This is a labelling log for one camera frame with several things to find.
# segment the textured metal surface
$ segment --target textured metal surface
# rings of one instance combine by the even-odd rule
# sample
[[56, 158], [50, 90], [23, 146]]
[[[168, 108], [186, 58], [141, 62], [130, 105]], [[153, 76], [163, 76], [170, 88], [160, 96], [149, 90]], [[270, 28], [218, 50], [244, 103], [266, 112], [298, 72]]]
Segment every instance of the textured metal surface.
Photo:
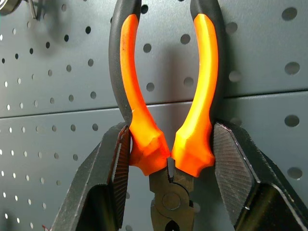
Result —
[[[308, 62], [308, 32], [304, 29], [308, 22], [308, 1], [219, 2], [229, 32], [230, 71], [241, 73], [232, 73], [233, 82], [228, 85], [227, 95], [308, 88], [308, 71], [304, 65]], [[136, 45], [143, 95], [148, 103], [188, 101], [193, 97], [198, 76], [190, 2], [145, 0], [143, 3], [147, 4], [148, 11], [141, 15]], [[34, 21], [28, 5], [22, 2], [14, 13], [0, 18], [0, 117], [11, 117], [0, 119], [0, 171], [4, 174], [0, 175], [1, 230], [31, 230], [30, 222], [33, 230], [43, 230], [42, 225], [49, 228], [86, 153], [93, 150], [107, 129], [123, 121], [116, 109], [106, 109], [116, 107], [107, 61], [114, 5], [115, 0], [103, 3], [101, 0], [35, 1], [38, 20]], [[289, 7], [295, 7], [297, 15], [285, 21], [283, 11]], [[88, 26], [91, 27], [89, 34], [86, 33]], [[190, 42], [185, 45], [181, 44], [184, 34], [190, 35]], [[145, 44], [151, 45], [148, 53], [143, 51]], [[291, 62], [300, 65], [294, 75], [285, 71]], [[295, 73], [298, 69], [291, 63], [286, 70]], [[225, 101], [225, 110], [221, 112], [225, 119], [242, 122], [259, 148], [281, 168], [306, 205], [307, 100], [306, 92], [234, 98]], [[151, 109], [170, 146], [188, 109], [189, 104], [185, 103]], [[46, 115], [56, 112], [70, 113]], [[285, 125], [290, 115], [299, 118], [296, 127]], [[92, 128], [94, 123], [98, 125], [97, 131]], [[134, 167], [129, 172], [128, 192], [122, 230], [130, 230], [130, 226], [134, 231], [151, 230], [153, 194], [149, 191], [148, 178]], [[193, 198], [201, 208], [196, 214], [196, 231], [232, 230], [213, 169], [205, 169], [195, 181]]]

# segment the gray pegboard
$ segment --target gray pegboard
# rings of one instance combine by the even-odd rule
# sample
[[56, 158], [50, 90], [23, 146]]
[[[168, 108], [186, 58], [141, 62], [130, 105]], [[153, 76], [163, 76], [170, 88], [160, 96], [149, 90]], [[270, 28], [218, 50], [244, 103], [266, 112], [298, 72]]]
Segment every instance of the gray pegboard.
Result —
[[[231, 76], [233, 81], [239, 77], [239, 81], [229, 82], [226, 96], [232, 98], [225, 100], [220, 117], [242, 122], [259, 148], [281, 168], [308, 205], [305, 193], [308, 190], [307, 93], [234, 98], [308, 88], [305, 66], [308, 31], [304, 29], [308, 23], [305, 17], [308, 2], [219, 2], [229, 32], [230, 72], [241, 73]], [[190, 101], [198, 76], [190, 1], [144, 0], [143, 4], [148, 6], [148, 11], [141, 15], [137, 35], [137, 72], [147, 103], [169, 103], [151, 106], [151, 112], [171, 147], [175, 131], [190, 107], [189, 102], [172, 102]], [[0, 171], [4, 175], [0, 175], [1, 230], [41, 231], [42, 225], [49, 228], [78, 166], [104, 132], [123, 121], [115, 109], [108, 71], [108, 39], [114, 5], [115, 0], [35, 1], [39, 18], [35, 21], [22, 2], [14, 13], [0, 18], [0, 59], [4, 59], [0, 63]], [[285, 21], [283, 11], [290, 7], [297, 9], [296, 17]], [[180, 41], [184, 34], [190, 35], [190, 42], [185, 45]], [[147, 43], [151, 51], [145, 53], [143, 47]], [[299, 70], [296, 65], [287, 68], [287, 72], [298, 71], [296, 74], [286, 73], [285, 67], [290, 62], [299, 64]], [[186, 77], [193, 79], [192, 85], [184, 84]], [[153, 91], [147, 91], [148, 83], [154, 84]], [[91, 97], [92, 92], [96, 94], [95, 99]], [[286, 126], [284, 120], [288, 115], [298, 116], [299, 125]], [[93, 131], [94, 123], [98, 131]], [[76, 126], [75, 131], [71, 130], [72, 124]], [[300, 180], [288, 175], [288, 170], [294, 167], [303, 171]], [[122, 230], [126, 225], [134, 231], [152, 230], [149, 206], [153, 194], [148, 189], [148, 178], [135, 167], [130, 168], [129, 176], [130, 199]], [[212, 168], [202, 172], [195, 188], [192, 196], [201, 211], [196, 214], [194, 230], [232, 230]]]

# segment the black handle grip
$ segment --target black handle grip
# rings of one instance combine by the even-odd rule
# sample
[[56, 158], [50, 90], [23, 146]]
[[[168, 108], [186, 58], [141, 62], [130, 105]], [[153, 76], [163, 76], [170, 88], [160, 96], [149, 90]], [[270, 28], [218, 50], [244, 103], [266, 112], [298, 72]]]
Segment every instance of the black handle grip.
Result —
[[132, 14], [140, 19], [141, 0], [118, 0], [115, 5], [109, 36], [109, 72], [110, 80], [122, 116], [128, 125], [132, 121], [132, 111], [128, 103], [122, 80], [120, 65], [121, 29], [125, 20]]

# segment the round hole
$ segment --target round hole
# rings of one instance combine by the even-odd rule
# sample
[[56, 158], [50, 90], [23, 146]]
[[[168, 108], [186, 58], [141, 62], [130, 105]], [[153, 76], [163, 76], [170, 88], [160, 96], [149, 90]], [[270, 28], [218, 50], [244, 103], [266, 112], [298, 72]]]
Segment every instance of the round hole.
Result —
[[130, 225], [125, 226], [126, 231], [133, 231], [133, 228]]
[[187, 44], [187, 43], [190, 42], [190, 40], [191, 40], [191, 37], [188, 34], [184, 34], [181, 37], [181, 43], [182, 44]]
[[299, 124], [299, 118], [296, 115], [288, 115], [284, 119], [284, 123], [288, 127], [296, 127]]
[[91, 27], [90, 27], [90, 26], [87, 26], [87, 27], [86, 27], [86, 33], [87, 33], [87, 34], [91, 33]]
[[149, 10], [148, 5], [143, 5], [143, 6], [141, 6], [141, 13], [142, 13], [142, 14], [147, 13], [147, 12], [148, 12], [148, 10]]
[[93, 66], [93, 64], [94, 64], [93, 59], [89, 59], [89, 61], [88, 61], [88, 65], [89, 65], [89, 66]]
[[155, 88], [155, 86], [154, 86], [153, 83], [148, 83], [148, 84], [146, 85], [146, 89], [147, 89], [148, 91], [153, 91], [154, 88]]
[[63, 12], [65, 12], [65, 11], [66, 11], [66, 5], [63, 4], [62, 7], [61, 7], [61, 9], [62, 9]]
[[230, 120], [231, 123], [236, 124], [237, 126], [242, 125], [242, 121], [240, 118], [234, 117]]
[[98, 125], [97, 125], [97, 124], [93, 124], [93, 125], [92, 125], [92, 129], [93, 129], [94, 131], [97, 131], [97, 130], [98, 130]]
[[76, 126], [74, 124], [71, 125], [71, 130], [76, 131]]
[[96, 98], [96, 93], [94, 91], [91, 92], [91, 98], [95, 99]]
[[194, 202], [194, 203], [193, 203], [193, 211], [194, 211], [195, 213], [199, 213], [200, 210], [201, 210], [200, 205], [199, 205], [197, 202]]
[[193, 85], [193, 79], [191, 77], [186, 77], [184, 79], [184, 86], [191, 87]]
[[226, 25], [226, 32], [228, 35], [232, 35], [233, 33], [235, 33], [237, 31], [237, 24], [232, 22], [232, 23], [228, 23]]
[[69, 40], [69, 36], [68, 36], [68, 35], [65, 35], [65, 36], [64, 36], [64, 41], [67, 42], [68, 40]]
[[151, 49], [152, 49], [152, 46], [151, 46], [149, 43], [147, 43], [147, 44], [145, 44], [145, 45], [143, 46], [143, 51], [144, 51], [145, 53], [149, 53], [149, 52], [151, 51]]
[[284, 70], [288, 75], [295, 75], [299, 72], [300, 65], [297, 62], [290, 62], [285, 67]]
[[281, 16], [283, 20], [290, 21], [297, 16], [297, 9], [295, 9], [294, 7], [289, 7], [283, 11]]
[[68, 100], [69, 100], [70, 102], [74, 101], [74, 96], [73, 96], [73, 95], [69, 95]]
[[242, 75], [240, 72], [238, 71], [231, 71], [230, 74], [229, 74], [229, 80], [231, 82], [238, 82], [242, 79]]
[[74, 154], [73, 155], [73, 160], [77, 161], [78, 160], [78, 155]]
[[298, 167], [291, 167], [288, 169], [289, 177], [299, 180], [303, 176], [303, 172]]

